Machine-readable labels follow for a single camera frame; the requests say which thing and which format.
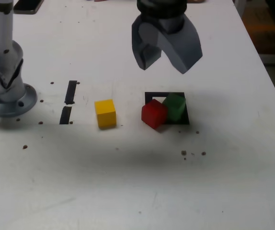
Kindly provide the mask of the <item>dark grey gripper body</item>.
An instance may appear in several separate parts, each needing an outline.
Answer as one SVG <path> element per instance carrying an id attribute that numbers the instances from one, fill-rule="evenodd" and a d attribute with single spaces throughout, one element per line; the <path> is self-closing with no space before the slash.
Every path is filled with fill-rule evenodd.
<path id="1" fill-rule="evenodd" d="M 174 34 L 180 31 L 183 27 L 183 23 L 183 18 L 159 19 L 162 30 L 167 34 Z"/>

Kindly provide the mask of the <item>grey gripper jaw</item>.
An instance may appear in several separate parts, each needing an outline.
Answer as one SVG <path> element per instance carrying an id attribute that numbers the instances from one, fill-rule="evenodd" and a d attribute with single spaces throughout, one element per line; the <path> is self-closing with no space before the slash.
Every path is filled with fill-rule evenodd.
<path id="1" fill-rule="evenodd" d="M 173 67 L 182 74 L 203 56 L 197 30 L 188 18 L 183 19 L 183 26 L 179 31 L 173 34 L 160 32 L 157 45 Z"/>
<path id="2" fill-rule="evenodd" d="M 139 35 L 139 27 L 142 24 L 139 15 L 132 24 L 132 51 L 138 66 L 146 70 L 161 57 L 161 50 L 145 43 Z"/>

